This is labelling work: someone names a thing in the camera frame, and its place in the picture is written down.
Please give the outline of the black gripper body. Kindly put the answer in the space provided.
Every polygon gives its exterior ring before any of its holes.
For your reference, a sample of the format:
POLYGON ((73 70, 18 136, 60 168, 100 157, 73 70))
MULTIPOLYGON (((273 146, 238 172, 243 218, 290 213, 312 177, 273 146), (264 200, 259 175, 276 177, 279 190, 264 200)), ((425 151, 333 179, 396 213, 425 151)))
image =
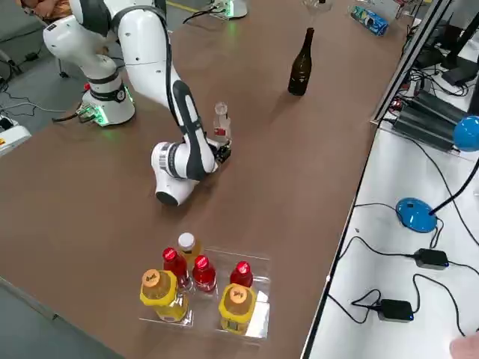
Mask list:
POLYGON ((214 155, 215 161, 218 164, 225 163, 228 160, 228 158, 231 156, 231 144, 230 143, 220 144, 217 148, 214 149, 213 155, 214 155))

